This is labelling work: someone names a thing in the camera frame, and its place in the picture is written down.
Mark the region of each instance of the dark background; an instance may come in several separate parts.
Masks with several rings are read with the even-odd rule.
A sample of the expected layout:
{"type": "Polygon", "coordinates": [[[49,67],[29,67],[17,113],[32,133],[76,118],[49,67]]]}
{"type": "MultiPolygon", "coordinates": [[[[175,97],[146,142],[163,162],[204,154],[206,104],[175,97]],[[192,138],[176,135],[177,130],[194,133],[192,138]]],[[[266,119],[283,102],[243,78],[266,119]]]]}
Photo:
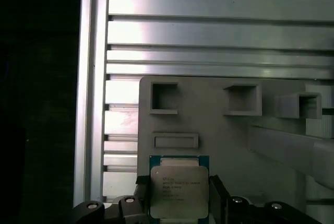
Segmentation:
{"type": "Polygon", "coordinates": [[[9,72],[0,108],[27,133],[24,159],[20,143],[4,149],[13,140],[1,138],[13,161],[24,160],[20,223],[49,223],[72,208],[79,14],[80,0],[1,0],[0,43],[9,51],[2,47],[0,63],[8,58],[9,72]]]}

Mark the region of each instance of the metal frame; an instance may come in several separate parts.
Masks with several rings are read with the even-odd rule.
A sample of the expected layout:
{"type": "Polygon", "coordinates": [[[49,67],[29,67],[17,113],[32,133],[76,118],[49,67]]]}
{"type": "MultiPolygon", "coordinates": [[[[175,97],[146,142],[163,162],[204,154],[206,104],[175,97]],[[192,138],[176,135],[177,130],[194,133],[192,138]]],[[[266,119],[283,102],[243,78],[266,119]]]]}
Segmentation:
{"type": "Polygon", "coordinates": [[[108,0],[81,0],[75,206],[102,195],[107,20],[108,0]]]}

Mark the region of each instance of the square opening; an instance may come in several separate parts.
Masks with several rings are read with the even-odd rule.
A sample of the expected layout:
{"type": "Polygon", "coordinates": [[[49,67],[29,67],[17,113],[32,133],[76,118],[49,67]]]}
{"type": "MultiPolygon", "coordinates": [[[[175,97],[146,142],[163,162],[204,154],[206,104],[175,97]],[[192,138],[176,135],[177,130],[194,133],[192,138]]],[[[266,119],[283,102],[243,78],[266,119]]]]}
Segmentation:
{"type": "Polygon", "coordinates": [[[151,110],[177,110],[177,83],[153,83],[151,110]]]}
{"type": "Polygon", "coordinates": [[[229,111],[256,111],[256,86],[229,89],[229,111]]]}
{"type": "Polygon", "coordinates": [[[316,119],[318,116],[317,96],[299,96],[299,118],[316,119]]]}

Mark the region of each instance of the rectangular slot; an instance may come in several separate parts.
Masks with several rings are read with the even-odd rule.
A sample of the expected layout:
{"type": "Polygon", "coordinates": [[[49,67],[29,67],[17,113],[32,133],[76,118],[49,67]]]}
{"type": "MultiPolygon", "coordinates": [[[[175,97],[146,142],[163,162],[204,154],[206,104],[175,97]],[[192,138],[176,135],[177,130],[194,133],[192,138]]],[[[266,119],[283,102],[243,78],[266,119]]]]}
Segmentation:
{"type": "Polygon", "coordinates": [[[198,134],[154,133],[154,147],[198,148],[198,134]]]}
{"type": "Polygon", "coordinates": [[[300,95],[299,118],[316,119],[318,115],[317,95],[300,95]]]}
{"type": "Polygon", "coordinates": [[[261,86],[259,84],[234,84],[228,92],[226,115],[262,115],[261,86]]]}
{"type": "Polygon", "coordinates": [[[297,92],[276,97],[276,116],[292,119],[321,119],[321,95],[297,92]]]}
{"type": "Polygon", "coordinates": [[[177,83],[163,82],[151,84],[151,114],[177,114],[177,83]]]}

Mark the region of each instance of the bolt head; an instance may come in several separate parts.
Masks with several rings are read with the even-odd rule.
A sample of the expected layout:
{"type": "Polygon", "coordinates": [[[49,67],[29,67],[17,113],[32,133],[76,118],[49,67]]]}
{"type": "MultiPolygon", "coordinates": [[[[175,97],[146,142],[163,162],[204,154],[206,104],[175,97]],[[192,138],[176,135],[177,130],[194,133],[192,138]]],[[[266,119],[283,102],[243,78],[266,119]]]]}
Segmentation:
{"type": "Polygon", "coordinates": [[[282,206],[281,206],[280,204],[278,204],[278,203],[273,203],[273,204],[271,204],[271,207],[272,207],[273,209],[276,209],[276,210],[280,210],[280,209],[282,209],[282,206]]]}
{"type": "Polygon", "coordinates": [[[239,197],[234,197],[232,200],[233,200],[235,203],[241,203],[241,202],[242,202],[242,199],[239,198],[239,197]]]}
{"type": "Polygon", "coordinates": [[[129,198],[129,199],[126,199],[125,201],[128,202],[128,203],[132,203],[132,202],[134,202],[135,200],[132,199],[132,198],[129,198]]]}
{"type": "Polygon", "coordinates": [[[94,208],[97,208],[97,204],[90,204],[87,206],[89,209],[94,209],[94,208]]]}

